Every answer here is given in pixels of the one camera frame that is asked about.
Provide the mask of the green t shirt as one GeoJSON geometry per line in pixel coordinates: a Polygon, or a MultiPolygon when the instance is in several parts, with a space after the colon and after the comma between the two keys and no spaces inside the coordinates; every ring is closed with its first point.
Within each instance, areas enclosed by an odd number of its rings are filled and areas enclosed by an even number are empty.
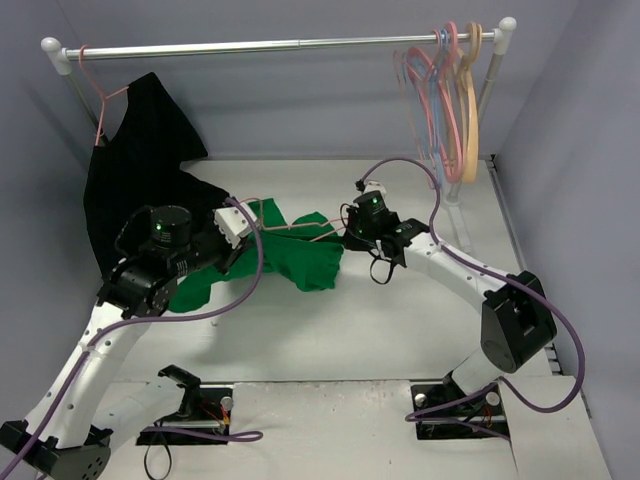
{"type": "MultiPolygon", "coordinates": [[[[336,286],[344,252],[340,237],[308,242],[261,231],[261,238],[265,274],[278,274],[305,293],[329,290],[336,286]]],[[[189,275],[179,284],[176,295],[169,303],[169,310],[173,313],[190,313],[202,308],[209,303],[214,284],[250,277],[255,274],[257,265],[257,252],[252,248],[238,259],[226,275],[211,267],[189,275]]]]}

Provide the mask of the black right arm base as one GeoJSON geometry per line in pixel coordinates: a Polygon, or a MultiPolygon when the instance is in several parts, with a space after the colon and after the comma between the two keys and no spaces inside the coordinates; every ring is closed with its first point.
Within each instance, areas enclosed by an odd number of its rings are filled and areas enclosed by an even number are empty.
{"type": "Polygon", "coordinates": [[[419,441],[510,440],[510,430],[496,383],[466,396],[455,385],[410,386],[413,411],[405,420],[419,441]]]}

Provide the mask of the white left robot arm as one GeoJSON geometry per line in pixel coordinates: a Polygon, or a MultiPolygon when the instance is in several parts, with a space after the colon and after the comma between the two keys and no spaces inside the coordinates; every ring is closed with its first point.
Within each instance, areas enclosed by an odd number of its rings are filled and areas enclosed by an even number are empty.
{"type": "Polygon", "coordinates": [[[99,405],[149,326],[174,322],[166,311],[181,279],[206,267],[227,273],[248,247],[261,245],[254,211],[234,198],[200,228],[180,206],[136,211],[117,237],[121,258],[104,277],[63,369],[24,419],[2,425],[1,445],[14,455],[2,478],[26,463],[50,479],[96,479],[112,453],[155,420],[195,415],[200,381],[175,365],[121,404],[99,405]]]}

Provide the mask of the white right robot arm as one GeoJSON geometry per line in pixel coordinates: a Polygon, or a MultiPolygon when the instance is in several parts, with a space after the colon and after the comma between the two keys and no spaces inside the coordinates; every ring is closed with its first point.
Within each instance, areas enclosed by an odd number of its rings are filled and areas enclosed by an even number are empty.
{"type": "Polygon", "coordinates": [[[479,390],[519,370],[555,338],[557,327],[549,309],[519,288],[523,285],[542,296],[534,274],[490,272],[472,257],[436,242],[427,224],[414,218],[402,221],[376,190],[348,204],[346,214],[346,249],[366,251],[391,269],[401,266],[424,274],[478,312],[479,347],[445,377],[442,398],[449,409],[468,410],[479,390]]]}

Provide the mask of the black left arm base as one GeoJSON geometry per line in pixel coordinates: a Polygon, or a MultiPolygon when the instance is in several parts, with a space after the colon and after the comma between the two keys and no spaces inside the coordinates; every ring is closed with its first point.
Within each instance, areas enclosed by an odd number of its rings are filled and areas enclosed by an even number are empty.
{"type": "Polygon", "coordinates": [[[180,390],[177,409],[156,420],[153,427],[188,430],[215,436],[205,439],[175,432],[143,431],[136,439],[137,446],[210,446],[227,445],[230,434],[233,386],[206,384],[199,377],[176,365],[158,372],[160,378],[170,379],[180,390]]]}

